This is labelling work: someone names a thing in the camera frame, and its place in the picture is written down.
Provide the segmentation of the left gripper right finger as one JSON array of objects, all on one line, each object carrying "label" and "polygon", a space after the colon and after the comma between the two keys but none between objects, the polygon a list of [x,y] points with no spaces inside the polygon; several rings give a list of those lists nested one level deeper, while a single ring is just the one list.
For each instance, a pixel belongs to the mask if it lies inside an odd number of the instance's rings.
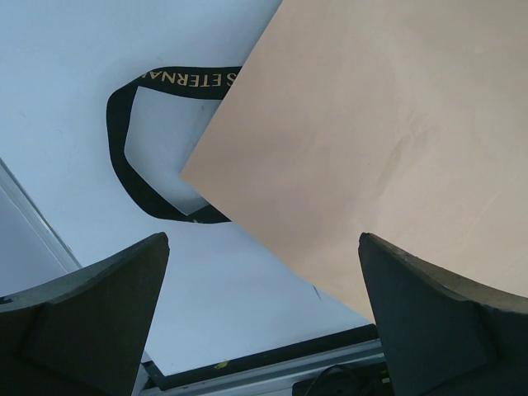
[{"label": "left gripper right finger", "polygon": [[525,395],[527,299],[372,234],[358,254],[397,395]]}]

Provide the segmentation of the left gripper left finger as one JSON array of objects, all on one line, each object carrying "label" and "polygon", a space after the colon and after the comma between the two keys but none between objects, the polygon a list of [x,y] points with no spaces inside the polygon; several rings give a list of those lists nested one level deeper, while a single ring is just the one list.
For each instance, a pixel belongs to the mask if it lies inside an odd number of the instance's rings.
[{"label": "left gripper left finger", "polygon": [[168,237],[1,298],[3,395],[130,395],[162,288]]}]

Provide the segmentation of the green and peach wrapping paper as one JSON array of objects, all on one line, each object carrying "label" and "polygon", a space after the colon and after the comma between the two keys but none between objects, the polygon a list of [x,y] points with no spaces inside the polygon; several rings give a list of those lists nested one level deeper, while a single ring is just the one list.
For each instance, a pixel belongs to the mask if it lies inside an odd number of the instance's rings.
[{"label": "green and peach wrapping paper", "polygon": [[181,177],[365,318],[362,233],[526,295],[526,2],[284,1]]}]

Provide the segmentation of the black gold-lettered ribbon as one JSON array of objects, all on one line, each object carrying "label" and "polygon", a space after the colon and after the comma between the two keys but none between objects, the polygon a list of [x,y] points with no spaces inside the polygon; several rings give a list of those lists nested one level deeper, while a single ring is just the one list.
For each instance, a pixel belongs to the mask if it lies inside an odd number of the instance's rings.
[{"label": "black gold-lettered ribbon", "polygon": [[208,204],[183,214],[158,194],[130,165],[125,156],[132,105],[140,87],[176,97],[223,100],[242,68],[181,67],[155,68],[113,92],[106,103],[106,130],[111,165],[130,198],[146,214],[156,219],[185,223],[221,224],[229,218]]}]

